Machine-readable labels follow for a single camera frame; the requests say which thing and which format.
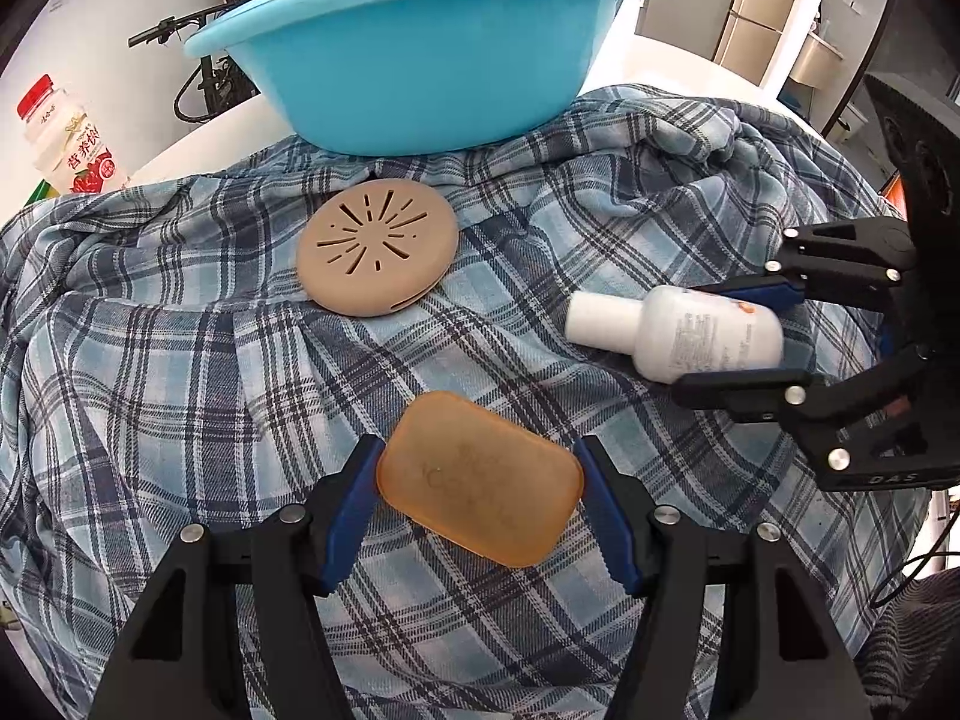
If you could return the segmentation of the white lotion bottle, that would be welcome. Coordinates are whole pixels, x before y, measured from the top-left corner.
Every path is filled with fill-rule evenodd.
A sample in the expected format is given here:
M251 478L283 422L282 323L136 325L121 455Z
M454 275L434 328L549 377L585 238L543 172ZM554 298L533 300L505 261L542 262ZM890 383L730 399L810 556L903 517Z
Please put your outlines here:
M576 291L566 309L565 337L628 356L643 379L672 383L700 372L775 369L784 338L763 305L658 286L643 299Z

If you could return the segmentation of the cabinet with drawers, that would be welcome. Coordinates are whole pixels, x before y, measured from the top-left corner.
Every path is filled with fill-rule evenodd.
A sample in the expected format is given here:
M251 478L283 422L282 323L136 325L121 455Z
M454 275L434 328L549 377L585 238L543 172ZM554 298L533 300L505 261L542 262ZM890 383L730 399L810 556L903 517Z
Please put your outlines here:
M754 85L768 80L796 0L731 0L713 62Z

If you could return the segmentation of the blue plastic basin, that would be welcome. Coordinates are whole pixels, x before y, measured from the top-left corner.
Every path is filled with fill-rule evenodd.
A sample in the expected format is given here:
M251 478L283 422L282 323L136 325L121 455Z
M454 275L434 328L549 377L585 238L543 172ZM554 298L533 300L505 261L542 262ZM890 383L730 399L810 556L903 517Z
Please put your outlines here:
M578 96L623 0L249 0L187 39L293 132L353 156L523 135Z

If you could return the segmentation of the red cap milk bottle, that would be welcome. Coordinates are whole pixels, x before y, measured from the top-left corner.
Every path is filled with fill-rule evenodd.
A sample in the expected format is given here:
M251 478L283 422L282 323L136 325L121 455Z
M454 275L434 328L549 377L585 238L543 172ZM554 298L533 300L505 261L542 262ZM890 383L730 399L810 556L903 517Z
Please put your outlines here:
M34 167L55 192L103 193L127 184L127 172L86 109L47 73L26 91L16 112Z

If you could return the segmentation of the orange soap bar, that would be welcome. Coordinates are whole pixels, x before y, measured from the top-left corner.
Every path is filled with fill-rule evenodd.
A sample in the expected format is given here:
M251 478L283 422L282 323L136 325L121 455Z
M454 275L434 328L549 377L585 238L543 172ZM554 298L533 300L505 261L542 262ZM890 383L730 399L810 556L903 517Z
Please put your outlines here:
M393 509L460 548L521 569L544 561L584 489L560 445L449 392L416 397L377 461Z

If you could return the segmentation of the tan round slotted disc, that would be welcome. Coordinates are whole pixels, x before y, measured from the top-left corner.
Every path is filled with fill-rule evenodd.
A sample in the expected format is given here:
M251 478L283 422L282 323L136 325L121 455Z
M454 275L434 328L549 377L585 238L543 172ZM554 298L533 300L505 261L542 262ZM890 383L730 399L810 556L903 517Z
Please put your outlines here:
M334 314L387 316L426 296L458 245L454 210L438 190L377 179L338 192L311 216L296 274L308 298Z

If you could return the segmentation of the blue plaid cloth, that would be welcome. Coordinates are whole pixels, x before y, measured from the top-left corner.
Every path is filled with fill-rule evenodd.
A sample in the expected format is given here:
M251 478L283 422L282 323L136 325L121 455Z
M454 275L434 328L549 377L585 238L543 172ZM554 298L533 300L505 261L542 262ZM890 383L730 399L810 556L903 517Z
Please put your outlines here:
M454 211L448 273L347 319L296 273L311 218L402 182ZM596 436L652 497L725 532L778 528L859 649L911 550L919 491L824 493L773 426L675 405L630 359L565 335L578 291L640 299L766 265L781 234L884 216L853 166L784 115L631 86L532 132L415 158L299 138L221 171L28 206L2 229L2 590L64 715L82 718L124 622L192 523L254 527L364 436L460 504L569 481Z

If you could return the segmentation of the green yellow package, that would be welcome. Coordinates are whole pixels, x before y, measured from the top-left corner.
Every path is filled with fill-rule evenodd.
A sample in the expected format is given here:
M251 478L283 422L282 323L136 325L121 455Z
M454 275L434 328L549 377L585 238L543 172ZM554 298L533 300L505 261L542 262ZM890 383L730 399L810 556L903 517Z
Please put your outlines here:
M59 197L59 195L60 192L57 190L57 188L52 187L52 185L50 185L47 181L41 181L36 185L36 188L32 191L31 195L29 195L28 205L32 205L33 203L37 202L43 202L44 200L48 199L55 199L55 197Z

